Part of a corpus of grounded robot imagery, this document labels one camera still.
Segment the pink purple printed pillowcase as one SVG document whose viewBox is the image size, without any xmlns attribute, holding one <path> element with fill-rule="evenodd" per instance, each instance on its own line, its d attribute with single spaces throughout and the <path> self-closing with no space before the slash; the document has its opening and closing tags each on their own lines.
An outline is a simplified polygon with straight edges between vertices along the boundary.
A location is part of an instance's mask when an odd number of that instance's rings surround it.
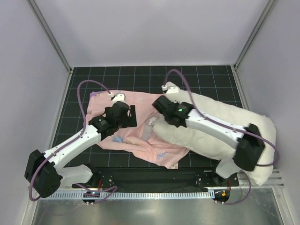
<svg viewBox="0 0 300 225">
<path fill-rule="evenodd" d="M 99 147 L 128 151 L 137 158 L 168 169 L 188 154 L 188 149 L 162 140 L 152 129 L 154 121 L 160 117 L 152 106 L 159 94 L 126 90 L 111 90 L 111 93 L 123 94 L 126 103 L 135 106 L 137 126 L 119 129 L 98 143 Z"/>
</svg>

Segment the white pillow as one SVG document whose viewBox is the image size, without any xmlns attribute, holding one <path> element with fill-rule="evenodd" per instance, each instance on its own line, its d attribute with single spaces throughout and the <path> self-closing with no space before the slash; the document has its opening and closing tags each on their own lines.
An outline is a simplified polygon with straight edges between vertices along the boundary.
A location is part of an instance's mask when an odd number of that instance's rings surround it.
<svg viewBox="0 0 300 225">
<path fill-rule="evenodd" d="M 276 128 L 269 117 L 196 93 L 193 94 L 193 99 L 201 112 L 243 127 L 254 124 L 259 128 L 263 138 L 272 144 L 276 143 Z M 164 141 L 185 147 L 204 157 L 221 160 L 234 155 L 234 149 L 223 141 L 202 131 L 171 126 L 165 122 L 162 116 L 153 123 L 152 127 L 154 133 Z M 252 182 L 261 186 L 267 181 L 273 171 L 273 166 L 267 164 L 273 162 L 273 158 L 274 149 L 266 144 L 265 150 L 258 161 L 259 166 L 252 172 L 247 172 Z"/>
</svg>

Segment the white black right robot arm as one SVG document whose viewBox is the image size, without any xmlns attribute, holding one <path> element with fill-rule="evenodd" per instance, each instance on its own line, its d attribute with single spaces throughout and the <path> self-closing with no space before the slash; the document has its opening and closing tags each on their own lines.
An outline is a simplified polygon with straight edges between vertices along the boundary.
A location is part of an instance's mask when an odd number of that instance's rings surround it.
<svg viewBox="0 0 300 225">
<path fill-rule="evenodd" d="M 256 125 L 243 127 L 230 124 L 198 112 L 193 104 L 172 102 L 165 96 L 160 96 L 152 105 L 162 115 L 162 119 L 154 125 L 154 131 L 160 138 L 220 161 L 211 174 L 215 185 L 223 185 L 238 171 L 252 172 L 258 166 L 265 145 Z M 220 146 L 217 150 L 205 150 L 206 137 L 218 139 L 234 152 L 220 153 Z"/>
</svg>

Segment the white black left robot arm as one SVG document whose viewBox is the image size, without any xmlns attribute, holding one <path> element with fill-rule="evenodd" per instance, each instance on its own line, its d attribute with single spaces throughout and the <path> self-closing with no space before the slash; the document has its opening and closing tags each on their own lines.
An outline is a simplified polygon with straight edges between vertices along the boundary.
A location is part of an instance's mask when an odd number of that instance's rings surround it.
<svg viewBox="0 0 300 225">
<path fill-rule="evenodd" d="M 106 107 L 104 114 L 93 117 L 81 131 L 61 144 L 44 152 L 31 152 L 24 175 L 30 184 L 30 191 L 36 190 L 40 197 L 46 198 L 61 186 L 84 183 L 94 188 L 99 183 L 99 176 L 92 167 L 66 165 L 84 150 L 112 136 L 120 128 L 136 126 L 135 105 L 117 101 L 111 107 Z"/>
</svg>

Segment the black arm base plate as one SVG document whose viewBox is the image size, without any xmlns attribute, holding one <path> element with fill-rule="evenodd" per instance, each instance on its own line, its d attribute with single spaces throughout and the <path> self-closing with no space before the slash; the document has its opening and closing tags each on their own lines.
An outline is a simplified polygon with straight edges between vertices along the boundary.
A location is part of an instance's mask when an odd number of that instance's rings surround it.
<svg viewBox="0 0 300 225">
<path fill-rule="evenodd" d="M 239 186 L 237 174 L 228 181 L 217 181 L 212 167 L 97 167 L 90 181 L 82 181 L 87 188 L 117 186 L 118 192 L 126 193 L 184 193 L 201 192 L 207 188 Z"/>
</svg>

